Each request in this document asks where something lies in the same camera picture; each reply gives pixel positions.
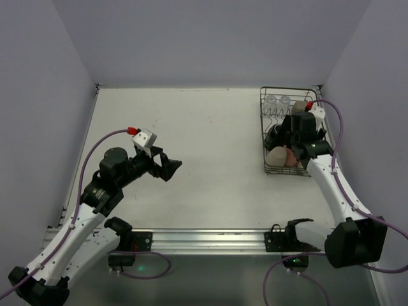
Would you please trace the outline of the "tall pink plastic cup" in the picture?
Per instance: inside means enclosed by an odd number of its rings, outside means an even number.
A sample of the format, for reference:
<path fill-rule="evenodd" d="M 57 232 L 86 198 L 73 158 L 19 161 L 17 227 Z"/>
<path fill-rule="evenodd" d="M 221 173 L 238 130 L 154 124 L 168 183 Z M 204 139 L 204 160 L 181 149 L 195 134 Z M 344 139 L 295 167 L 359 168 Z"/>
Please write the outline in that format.
<path fill-rule="evenodd" d="M 296 167 L 298 165 L 299 160 L 295 157 L 293 151 L 286 147 L 286 161 L 285 166 L 289 167 Z"/>

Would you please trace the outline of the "beige plastic cup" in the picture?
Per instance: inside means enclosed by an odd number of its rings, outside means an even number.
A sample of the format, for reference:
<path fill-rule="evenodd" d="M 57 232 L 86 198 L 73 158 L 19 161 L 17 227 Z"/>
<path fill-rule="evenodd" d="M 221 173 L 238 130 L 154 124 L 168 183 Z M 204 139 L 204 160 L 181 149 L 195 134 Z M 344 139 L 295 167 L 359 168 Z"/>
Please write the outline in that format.
<path fill-rule="evenodd" d="M 265 162 L 269 166 L 284 166 L 287 159 L 287 150 L 284 147 L 273 148 L 265 157 Z"/>

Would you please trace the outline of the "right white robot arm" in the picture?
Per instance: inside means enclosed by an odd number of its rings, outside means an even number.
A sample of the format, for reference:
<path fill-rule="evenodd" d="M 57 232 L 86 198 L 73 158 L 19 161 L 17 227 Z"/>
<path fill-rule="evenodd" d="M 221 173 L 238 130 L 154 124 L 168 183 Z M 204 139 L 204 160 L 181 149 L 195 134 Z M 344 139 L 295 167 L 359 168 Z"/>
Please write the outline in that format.
<path fill-rule="evenodd" d="M 308 218 L 289 221 L 285 227 L 287 240 L 324 251 L 334 268 L 378 261 L 387 227 L 369 217 L 369 209 L 360 203 L 333 160 L 334 150 L 325 133 L 325 129 L 317 128 L 313 113 L 297 112 L 285 116 L 273 138 L 274 144 L 289 146 L 317 183 L 335 223 L 330 229 Z"/>

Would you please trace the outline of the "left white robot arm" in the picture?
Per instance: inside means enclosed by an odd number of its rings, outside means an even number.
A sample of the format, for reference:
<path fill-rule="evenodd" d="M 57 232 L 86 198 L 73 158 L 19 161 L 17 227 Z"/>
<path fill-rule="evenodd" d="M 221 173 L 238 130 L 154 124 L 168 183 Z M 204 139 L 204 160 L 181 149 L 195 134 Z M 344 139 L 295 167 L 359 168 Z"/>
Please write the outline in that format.
<path fill-rule="evenodd" d="M 123 199 L 123 189 L 146 173 L 167 182 L 182 166 L 161 148 L 153 151 L 159 164 L 142 150 L 135 157 L 120 147 L 105 152 L 69 221 L 32 262 L 10 272 L 8 279 L 20 298 L 29 305 L 64 305 L 76 278 L 99 258 L 110 251 L 130 251 L 131 225 L 109 216 Z"/>

